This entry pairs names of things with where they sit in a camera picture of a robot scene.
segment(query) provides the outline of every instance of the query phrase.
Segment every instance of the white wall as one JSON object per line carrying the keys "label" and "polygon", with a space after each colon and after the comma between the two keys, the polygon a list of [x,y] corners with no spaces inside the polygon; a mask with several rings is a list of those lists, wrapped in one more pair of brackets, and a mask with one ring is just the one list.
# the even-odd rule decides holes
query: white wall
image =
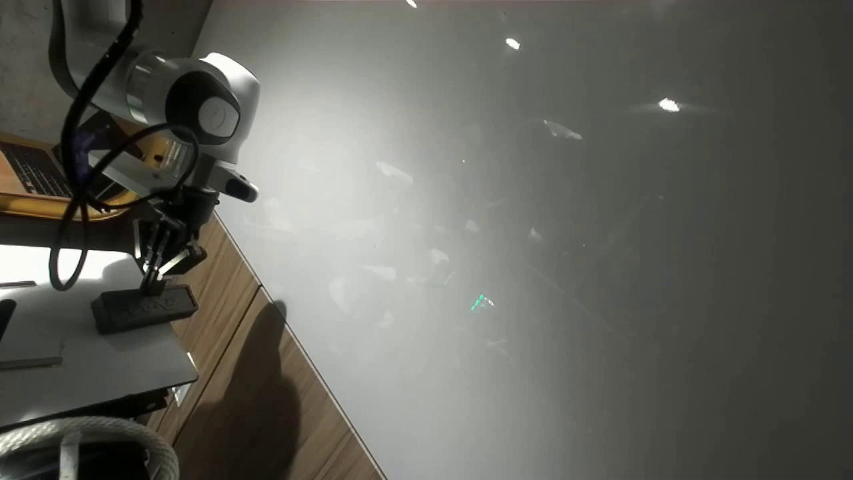
{"label": "white wall", "polygon": [[390,478],[844,478],[848,18],[216,0],[220,210]]}

